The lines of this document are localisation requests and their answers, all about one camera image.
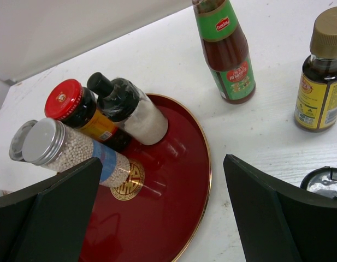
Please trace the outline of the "white bottle black cap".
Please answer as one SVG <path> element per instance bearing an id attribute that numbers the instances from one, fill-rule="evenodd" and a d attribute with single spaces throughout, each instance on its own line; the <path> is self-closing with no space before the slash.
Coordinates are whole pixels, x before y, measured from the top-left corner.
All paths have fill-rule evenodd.
<path id="1" fill-rule="evenodd" d="M 136 85 L 124 78 L 109 80 L 92 74 L 87 88 L 98 95 L 97 106 L 118 128 L 143 145 L 154 145 L 166 135 L 168 119 Z"/>

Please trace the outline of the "red lid sauce jar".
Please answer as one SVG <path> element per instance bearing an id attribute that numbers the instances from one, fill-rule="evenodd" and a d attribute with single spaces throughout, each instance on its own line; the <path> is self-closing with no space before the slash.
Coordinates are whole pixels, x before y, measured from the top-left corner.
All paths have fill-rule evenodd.
<path id="1" fill-rule="evenodd" d="M 101 113 L 93 92 L 76 79 L 66 79 L 51 91 L 44 112 L 117 152 L 132 139 Z"/>

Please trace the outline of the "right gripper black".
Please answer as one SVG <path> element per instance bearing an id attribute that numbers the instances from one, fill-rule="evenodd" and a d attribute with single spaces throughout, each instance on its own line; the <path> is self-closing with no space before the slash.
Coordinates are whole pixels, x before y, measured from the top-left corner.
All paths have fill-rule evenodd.
<path id="1" fill-rule="evenodd" d="M 223 167 L 247 261 L 337 261 L 337 168 L 296 187 L 231 154 Z"/>

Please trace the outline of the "silver lid blue label jar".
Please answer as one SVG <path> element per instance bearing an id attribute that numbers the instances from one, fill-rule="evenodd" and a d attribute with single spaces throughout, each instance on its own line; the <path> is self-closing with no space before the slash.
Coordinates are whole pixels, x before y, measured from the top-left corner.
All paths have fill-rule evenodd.
<path id="1" fill-rule="evenodd" d="M 99 184 L 109 188 L 122 185 L 131 172 L 127 157 L 52 118 L 38 121 L 27 133 L 22 156 L 26 162 L 55 172 L 64 172 L 92 157 L 99 158 Z"/>

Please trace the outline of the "red sauce bottle green label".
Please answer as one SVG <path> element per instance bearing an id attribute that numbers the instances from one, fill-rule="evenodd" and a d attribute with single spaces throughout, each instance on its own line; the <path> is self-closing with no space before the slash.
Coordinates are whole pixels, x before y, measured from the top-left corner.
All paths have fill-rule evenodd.
<path id="1" fill-rule="evenodd" d="M 223 99 L 242 104 L 256 90 L 249 46 L 230 1 L 192 1 L 205 61 Z"/>

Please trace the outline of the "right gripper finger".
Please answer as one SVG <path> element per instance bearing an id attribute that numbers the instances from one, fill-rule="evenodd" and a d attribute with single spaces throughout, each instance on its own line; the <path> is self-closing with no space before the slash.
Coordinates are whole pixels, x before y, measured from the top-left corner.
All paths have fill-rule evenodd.
<path id="1" fill-rule="evenodd" d="M 90 158 L 0 197 L 0 261 L 78 261 L 102 164 Z"/>

